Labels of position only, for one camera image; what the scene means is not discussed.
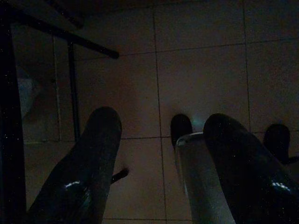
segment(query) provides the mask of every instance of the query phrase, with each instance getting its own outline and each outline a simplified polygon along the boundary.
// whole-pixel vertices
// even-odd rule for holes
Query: metal bar
[[[122,178],[125,178],[126,176],[128,176],[129,174],[129,170],[128,169],[123,169],[122,171],[120,171],[119,173],[115,174],[112,176],[112,180],[111,180],[111,184],[119,181]]]
[[[0,13],[0,222],[20,224],[26,214],[21,106],[10,21]]]
[[[82,37],[43,22],[42,20],[38,20],[30,15],[24,14],[21,10],[13,8],[8,3],[1,3],[1,7],[6,10],[11,19],[16,20],[23,25],[27,25],[44,33],[63,38],[73,42],[74,44],[78,44],[88,49],[100,52],[104,55],[108,55],[111,58],[117,59],[119,57],[119,53],[117,51],[107,49]]]
[[[77,97],[74,43],[71,41],[68,41],[67,47],[68,47],[68,54],[69,54],[71,105],[72,105],[72,111],[73,111],[74,136],[75,136],[75,141],[78,141],[78,139],[80,137],[80,119],[79,119],[79,112],[78,112],[79,109],[78,109],[78,97]]]

